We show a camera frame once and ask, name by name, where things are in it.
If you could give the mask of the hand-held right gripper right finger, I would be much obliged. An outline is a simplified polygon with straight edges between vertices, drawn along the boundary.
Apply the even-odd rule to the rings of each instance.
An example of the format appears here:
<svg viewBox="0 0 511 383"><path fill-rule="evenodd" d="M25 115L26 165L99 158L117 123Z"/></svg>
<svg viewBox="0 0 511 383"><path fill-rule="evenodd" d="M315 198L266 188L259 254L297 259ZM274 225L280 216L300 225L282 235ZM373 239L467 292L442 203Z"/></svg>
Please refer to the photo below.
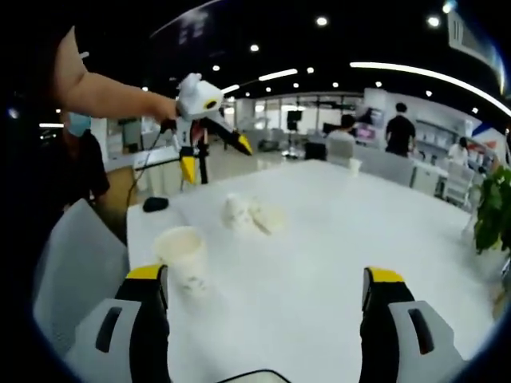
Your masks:
<svg viewBox="0 0 511 383"><path fill-rule="evenodd" d="M393 270L363 272L361 382L451 382L465 366L454 331Z"/></svg>

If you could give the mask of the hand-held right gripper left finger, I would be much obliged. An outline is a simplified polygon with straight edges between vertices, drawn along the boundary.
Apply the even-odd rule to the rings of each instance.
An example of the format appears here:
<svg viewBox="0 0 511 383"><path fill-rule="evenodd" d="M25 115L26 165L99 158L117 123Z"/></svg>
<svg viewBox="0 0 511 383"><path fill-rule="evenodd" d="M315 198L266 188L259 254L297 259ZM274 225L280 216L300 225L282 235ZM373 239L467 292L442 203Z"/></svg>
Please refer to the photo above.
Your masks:
<svg viewBox="0 0 511 383"><path fill-rule="evenodd" d="M168 268L131 270L114 298L84 318L66 364L81 382L170 382Z"/></svg>

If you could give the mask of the person's left hand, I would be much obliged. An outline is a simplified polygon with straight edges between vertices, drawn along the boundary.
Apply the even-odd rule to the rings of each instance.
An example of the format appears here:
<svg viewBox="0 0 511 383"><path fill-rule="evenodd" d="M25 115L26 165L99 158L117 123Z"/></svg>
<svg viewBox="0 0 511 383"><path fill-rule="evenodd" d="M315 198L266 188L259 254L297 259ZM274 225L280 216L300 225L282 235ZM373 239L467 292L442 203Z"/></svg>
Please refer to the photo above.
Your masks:
<svg viewBox="0 0 511 383"><path fill-rule="evenodd" d="M167 120L175 120L177 117L176 100L150 93L150 115L158 123L163 124Z"/></svg>

